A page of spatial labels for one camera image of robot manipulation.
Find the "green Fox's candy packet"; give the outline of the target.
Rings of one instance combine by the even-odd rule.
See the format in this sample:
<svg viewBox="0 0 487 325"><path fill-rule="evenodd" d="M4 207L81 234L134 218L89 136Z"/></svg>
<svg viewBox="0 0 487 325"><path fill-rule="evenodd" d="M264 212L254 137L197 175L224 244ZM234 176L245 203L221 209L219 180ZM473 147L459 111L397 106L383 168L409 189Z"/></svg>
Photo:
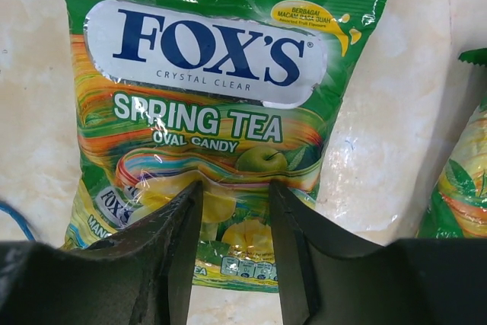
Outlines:
<svg viewBox="0 0 487 325"><path fill-rule="evenodd" d="M65 0L89 247L202 183L196 285L275 293L269 184L315 206L387 0Z"/></svg>

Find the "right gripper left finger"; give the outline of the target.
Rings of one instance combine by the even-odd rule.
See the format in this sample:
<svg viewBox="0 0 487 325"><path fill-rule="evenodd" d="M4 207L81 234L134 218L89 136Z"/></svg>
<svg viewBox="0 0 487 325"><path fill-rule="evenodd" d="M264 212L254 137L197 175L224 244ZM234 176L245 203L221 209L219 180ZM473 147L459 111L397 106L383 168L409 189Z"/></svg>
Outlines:
<svg viewBox="0 0 487 325"><path fill-rule="evenodd" d="M3 324L184 324L202 184L83 250L1 245Z"/></svg>

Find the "blue checkered paper bag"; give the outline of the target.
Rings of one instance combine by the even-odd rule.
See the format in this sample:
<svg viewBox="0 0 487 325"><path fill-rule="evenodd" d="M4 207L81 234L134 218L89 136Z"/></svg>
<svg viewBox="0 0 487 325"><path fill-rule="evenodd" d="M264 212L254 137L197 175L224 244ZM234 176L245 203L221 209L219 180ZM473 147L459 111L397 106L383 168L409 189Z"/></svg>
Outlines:
<svg viewBox="0 0 487 325"><path fill-rule="evenodd" d="M37 241L33 225L20 211L18 211L15 207L13 207L11 204L7 203L3 199L0 200L0 209L16 222L18 227L24 233L26 239L28 239L29 241Z"/></svg>

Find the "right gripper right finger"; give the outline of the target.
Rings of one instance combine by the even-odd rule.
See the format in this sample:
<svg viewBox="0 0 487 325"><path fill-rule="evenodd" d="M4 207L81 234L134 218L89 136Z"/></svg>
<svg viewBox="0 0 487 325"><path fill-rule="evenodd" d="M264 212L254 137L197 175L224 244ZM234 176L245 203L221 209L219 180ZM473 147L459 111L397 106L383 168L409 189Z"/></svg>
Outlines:
<svg viewBox="0 0 487 325"><path fill-rule="evenodd" d="M269 186L286 324L484 324L483 239L367 241Z"/></svg>

